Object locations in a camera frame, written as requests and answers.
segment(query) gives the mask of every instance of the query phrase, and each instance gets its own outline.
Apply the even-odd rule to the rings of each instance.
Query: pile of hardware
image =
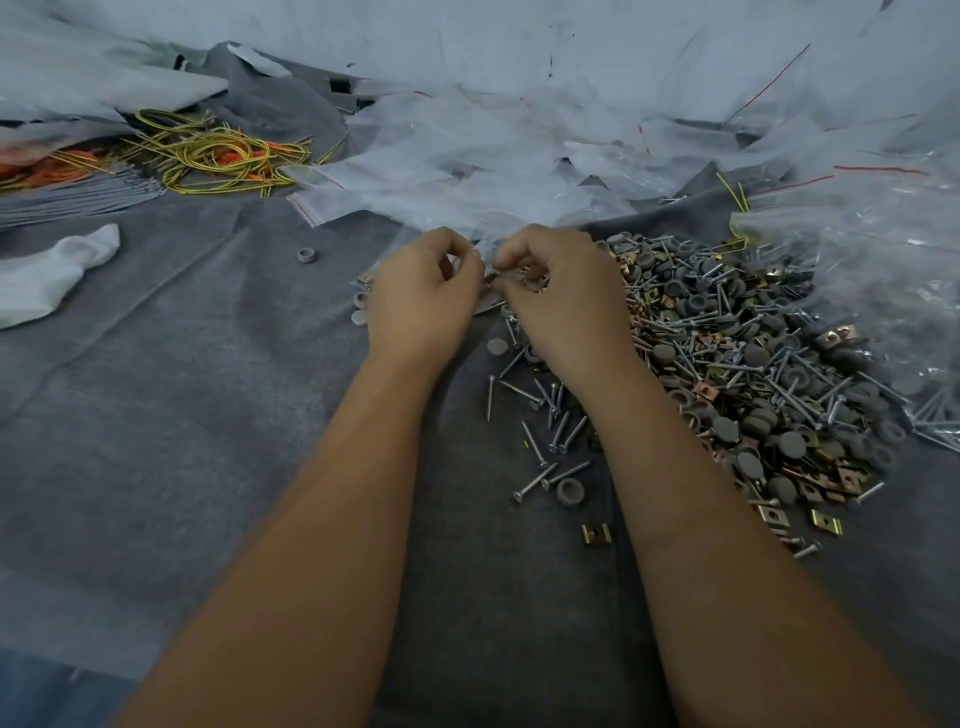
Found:
[[[813,526],[841,536],[841,522],[819,504],[855,509],[882,488],[893,448],[916,416],[904,409],[909,398],[851,367],[849,354],[859,343],[854,326],[824,330],[803,311],[812,272],[765,262],[756,248],[704,250],[669,235],[621,232],[597,244],[620,267],[638,355],[748,503],[798,558],[820,544],[791,535],[790,519],[797,516],[788,517],[783,506],[803,501]],[[556,427],[549,449],[564,453],[588,420],[580,419],[564,440],[570,415],[561,415],[563,386],[548,391],[535,378],[540,393],[532,394],[505,380],[521,359],[535,371],[545,365],[513,311],[504,304],[501,312],[511,343],[493,339],[488,348],[502,355],[512,345],[518,353],[490,376],[488,419],[499,384],[533,408],[547,408],[547,427]],[[572,475],[552,476],[559,465],[547,462],[529,426],[523,428],[542,472],[514,494],[517,501]],[[595,432],[590,440],[600,447]],[[606,532],[585,527],[585,541]]]

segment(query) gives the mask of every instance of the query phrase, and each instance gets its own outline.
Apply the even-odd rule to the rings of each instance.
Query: right hand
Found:
[[[530,266],[527,278],[550,272],[541,293],[500,277],[493,288],[516,312],[537,353],[582,399],[591,381],[637,363],[630,313],[616,261],[585,232],[528,225],[507,240],[493,267]]]

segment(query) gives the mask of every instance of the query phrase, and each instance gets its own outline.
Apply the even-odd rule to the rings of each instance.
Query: left hand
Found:
[[[460,258],[456,272],[446,257]],[[460,348],[483,287],[470,241],[437,228],[380,263],[367,306],[370,355],[439,375]]]

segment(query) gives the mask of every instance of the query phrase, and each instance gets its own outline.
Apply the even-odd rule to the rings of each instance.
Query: hand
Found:
[[[454,273],[447,254],[460,258]],[[370,354],[438,376],[460,348],[483,286],[470,241],[437,228],[384,260],[367,307]]]
[[[613,258],[588,234],[527,226],[493,261],[500,271],[524,265],[530,266],[528,279],[550,272],[544,291],[534,293],[504,277],[493,287],[516,311],[537,353],[578,398],[613,367],[636,365],[623,280]]]

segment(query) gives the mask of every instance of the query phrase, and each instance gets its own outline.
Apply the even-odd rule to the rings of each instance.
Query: forearm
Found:
[[[431,375],[368,361],[124,725],[361,725],[396,616]]]
[[[916,725],[897,680],[743,502],[641,364],[582,400],[684,725]]]

